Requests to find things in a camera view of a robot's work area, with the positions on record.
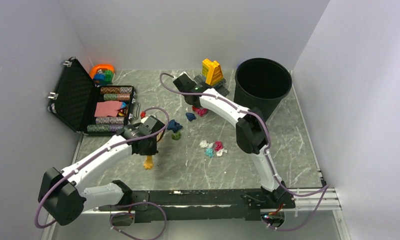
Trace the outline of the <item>yellow slotted plastic scoop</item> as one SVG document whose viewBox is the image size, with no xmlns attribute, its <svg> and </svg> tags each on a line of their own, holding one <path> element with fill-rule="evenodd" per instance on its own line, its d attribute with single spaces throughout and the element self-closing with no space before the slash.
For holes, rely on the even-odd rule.
<svg viewBox="0 0 400 240">
<path fill-rule="evenodd" d="M 158 135 L 156 136 L 156 144 L 157 144 L 159 141 L 161 141 L 161 139 L 163 138 L 163 134 L 164 134 L 164 132 L 162 132 L 162 133 L 160 133 L 160 134 L 158 134 Z M 144 169 L 145 169 L 145 170 L 151 170 L 151 169 L 153 168 L 153 166 L 154 166 L 153 154 L 146 155 L 146 159 L 145 159 L 145 161 L 144 161 L 144 163 L 143 163 Z"/>
</svg>

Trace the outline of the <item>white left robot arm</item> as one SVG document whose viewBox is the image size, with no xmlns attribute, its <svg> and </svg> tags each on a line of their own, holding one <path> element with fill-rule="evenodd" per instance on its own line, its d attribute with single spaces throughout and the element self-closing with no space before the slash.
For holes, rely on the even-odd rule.
<svg viewBox="0 0 400 240">
<path fill-rule="evenodd" d="M 121 160 L 132 155 L 155 155 L 158 152 L 156 136 L 165 128 L 165 123 L 155 116 L 147 116 L 139 123 L 119 129 L 104 145 L 73 165 L 62 170 L 48 169 L 39 191 L 40 207 L 62 226 L 94 208 L 127 209 L 133 203 L 133 191 L 121 180 L 101 186 L 89 185 Z"/>
</svg>

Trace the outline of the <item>black ribbed waste bin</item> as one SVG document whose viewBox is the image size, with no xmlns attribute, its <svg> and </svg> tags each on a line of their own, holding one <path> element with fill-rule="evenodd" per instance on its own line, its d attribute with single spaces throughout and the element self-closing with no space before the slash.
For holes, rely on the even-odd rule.
<svg viewBox="0 0 400 240">
<path fill-rule="evenodd" d="M 251 58 L 242 62 L 235 72 L 234 102 L 249 109 L 257 108 L 267 121 L 292 87 L 289 71 L 267 58 Z"/>
</svg>

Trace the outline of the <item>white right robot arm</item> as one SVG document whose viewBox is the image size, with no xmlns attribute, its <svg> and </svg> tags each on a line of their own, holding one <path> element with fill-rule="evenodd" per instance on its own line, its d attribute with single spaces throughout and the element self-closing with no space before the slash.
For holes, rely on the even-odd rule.
<svg viewBox="0 0 400 240">
<path fill-rule="evenodd" d="M 186 72 L 173 77 L 173 85 L 187 104 L 212 111 L 235 127 L 236 143 L 252 159 L 268 207 L 275 208 L 284 198 L 293 198 L 275 169 L 270 155 L 269 131 L 259 111 L 236 104 L 215 89 L 197 84 Z"/>
</svg>

